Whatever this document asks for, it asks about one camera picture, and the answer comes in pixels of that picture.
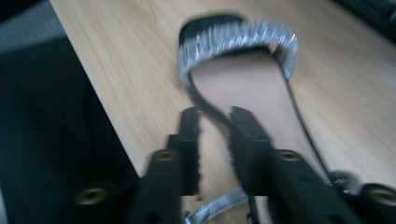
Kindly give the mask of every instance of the wooden table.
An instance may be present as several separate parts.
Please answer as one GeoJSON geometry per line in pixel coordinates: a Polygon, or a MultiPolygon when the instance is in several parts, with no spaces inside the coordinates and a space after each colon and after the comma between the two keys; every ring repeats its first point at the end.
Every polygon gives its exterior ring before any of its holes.
{"type": "MultiPolygon", "coordinates": [[[[396,187],[396,46],[325,0],[51,0],[137,172],[191,106],[177,79],[177,38],[191,16],[234,11],[285,22],[300,39],[290,82],[331,169],[396,187]]],[[[226,143],[202,121],[203,202],[237,186],[226,143]]],[[[245,223],[244,213],[216,223],[245,223]]]]}

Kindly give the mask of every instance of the tan insole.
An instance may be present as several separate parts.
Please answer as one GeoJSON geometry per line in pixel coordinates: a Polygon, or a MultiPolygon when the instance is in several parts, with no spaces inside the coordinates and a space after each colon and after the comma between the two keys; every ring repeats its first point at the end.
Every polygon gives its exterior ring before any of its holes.
{"type": "MultiPolygon", "coordinates": [[[[218,58],[200,65],[191,75],[197,90],[210,104],[226,115],[232,106],[253,112],[272,138],[274,148],[299,152],[326,179],[299,121],[279,64],[269,53],[218,58]]],[[[258,206],[262,208],[263,202],[258,202],[258,206]]]]}

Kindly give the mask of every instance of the sandal strap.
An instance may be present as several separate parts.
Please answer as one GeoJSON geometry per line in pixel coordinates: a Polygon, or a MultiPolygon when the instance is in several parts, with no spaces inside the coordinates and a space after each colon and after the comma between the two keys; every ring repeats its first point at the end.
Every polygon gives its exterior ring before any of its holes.
{"type": "Polygon", "coordinates": [[[210,203],[202,205],[198,210],[188,214],[185,224],[206,223],[213,217],[239,205],[248,203],[248,196],[241,189],[233,189],[210,203]]]}
{"type": "Polygon", "coordinates": [[[298,41],[285,24],[273,21],[242,21],[214,25],[187,39],[178,52],[180,79],[190,86],[188,73],[203,62],[238,49],[276,45],[274,52],[286,80],[298,58],[298,41]]]}

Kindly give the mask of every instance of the rhinestone strap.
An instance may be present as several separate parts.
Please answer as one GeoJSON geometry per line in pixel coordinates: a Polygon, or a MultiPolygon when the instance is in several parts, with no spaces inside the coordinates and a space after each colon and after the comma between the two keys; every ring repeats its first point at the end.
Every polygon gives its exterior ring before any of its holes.
{"type": "Polygon", "coordinates": [[[202,224],[213,217],[239,205],[248,203],[248,196],[241,189],[233,189],[184,218],[184,224],[202,224]]]}
{"type": "Polygon", "coordinates": [[[276,45],[275,57],[286,80],[297,64],[297,37],[279,22],[243,21],[215,25],[187,39],[178,52],[180,79],[189,85],[187,74],[199,64],[236,49],[276,45]]]}

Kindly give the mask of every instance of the black cloth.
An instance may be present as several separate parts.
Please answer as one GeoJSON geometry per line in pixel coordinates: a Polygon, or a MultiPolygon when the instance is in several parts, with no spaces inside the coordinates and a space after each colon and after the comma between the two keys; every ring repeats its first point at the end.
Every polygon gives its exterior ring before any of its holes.
{"type": "Polygon", "coordinates": [[[67,38],[0,56],[0,187],[8,222],[116,223],[139,177],[67,38]],[[76,195],[107,189],[101,203],[76,195]]]}
{"type": "Polygon", "coordinates": [[[0,21],[5,21],[16,14],[23,12],[26,8],[38,3],[40,0],[1,0],[0,21]]]}

